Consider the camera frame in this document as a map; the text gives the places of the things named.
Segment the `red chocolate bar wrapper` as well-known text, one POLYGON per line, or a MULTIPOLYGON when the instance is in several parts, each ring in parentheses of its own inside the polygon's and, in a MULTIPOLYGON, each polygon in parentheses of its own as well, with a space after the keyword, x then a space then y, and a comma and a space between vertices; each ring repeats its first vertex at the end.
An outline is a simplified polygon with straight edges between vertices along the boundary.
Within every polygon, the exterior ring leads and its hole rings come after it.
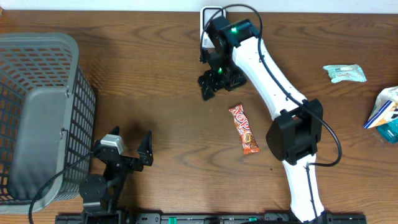
POLYGON ((260 148, 254 139, 252 134, 248 118, 244 114, 242 104, 238 104, 229 109, 229 112, 233 115, 234 125, 239 133, 239 137, 243 146, 244 154, 251 154, 260 152, 260 148))

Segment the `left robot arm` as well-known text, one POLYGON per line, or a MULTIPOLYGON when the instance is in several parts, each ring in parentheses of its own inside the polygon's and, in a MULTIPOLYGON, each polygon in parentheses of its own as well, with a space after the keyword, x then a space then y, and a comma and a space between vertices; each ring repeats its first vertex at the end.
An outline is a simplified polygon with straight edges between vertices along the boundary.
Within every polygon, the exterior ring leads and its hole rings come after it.
POLYGON ((139 157, 122 155, 124 143, 116 126, 102 139, 95 142, 93 155, 106 165, 103 174, 87 175, 79 186, 83 199, 81 214, 83 223, 135 223, 127 209, 118 207, 118 200, 125 180, 133 172, 141 172, 151 166, 152 132, 148 131, 139 146, 139 157))

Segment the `mint green wipes packet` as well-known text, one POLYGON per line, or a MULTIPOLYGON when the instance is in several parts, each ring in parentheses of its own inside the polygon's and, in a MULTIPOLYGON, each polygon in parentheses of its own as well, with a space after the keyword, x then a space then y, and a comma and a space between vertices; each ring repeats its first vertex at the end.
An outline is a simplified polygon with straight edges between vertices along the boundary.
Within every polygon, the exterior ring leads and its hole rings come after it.
POLYGON ((323 69, 327 71, 332 83, 342 81, 366 82, 367 78, 358 64, 353 65, 325 65, 323 69))

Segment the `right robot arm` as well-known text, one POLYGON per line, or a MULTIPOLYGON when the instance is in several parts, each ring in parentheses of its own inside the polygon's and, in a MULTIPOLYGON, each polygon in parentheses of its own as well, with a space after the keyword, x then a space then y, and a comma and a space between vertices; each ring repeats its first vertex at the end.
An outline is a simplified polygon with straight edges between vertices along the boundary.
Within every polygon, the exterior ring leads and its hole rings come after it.
POLYGON ((324 211, 314 168, 322 135, 321 103, 307 100, 288 81, 267 51, 262 29, 249 19, 233 24, 223 16, 209 19, 200 40, 200 61, 210 66, 198 78, 203 99, 251 81, 272 118, 266 141, 287 174, 291 211, 301 222, 317 220, 324 211))

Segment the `teal mouthwash bottle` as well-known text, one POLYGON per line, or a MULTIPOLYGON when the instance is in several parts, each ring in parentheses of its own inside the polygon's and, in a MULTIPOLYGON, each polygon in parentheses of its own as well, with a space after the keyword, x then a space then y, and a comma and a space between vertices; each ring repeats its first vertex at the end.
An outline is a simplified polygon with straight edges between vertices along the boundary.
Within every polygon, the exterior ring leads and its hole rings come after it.
POLYGON ((388 142, 397 143, 397 120, 380 125, 377 127, 379 134, 388 142))

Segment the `yellow snack chip bag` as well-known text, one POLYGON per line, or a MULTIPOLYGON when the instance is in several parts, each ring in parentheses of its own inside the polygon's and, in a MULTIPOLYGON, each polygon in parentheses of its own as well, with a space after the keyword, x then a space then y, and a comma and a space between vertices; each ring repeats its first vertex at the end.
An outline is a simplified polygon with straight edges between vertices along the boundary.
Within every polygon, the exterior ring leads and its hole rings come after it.
POLYGON ((397 119, 397 87, 383 89, 378 94, 373 111, 363 128, 369 129, 397 119))

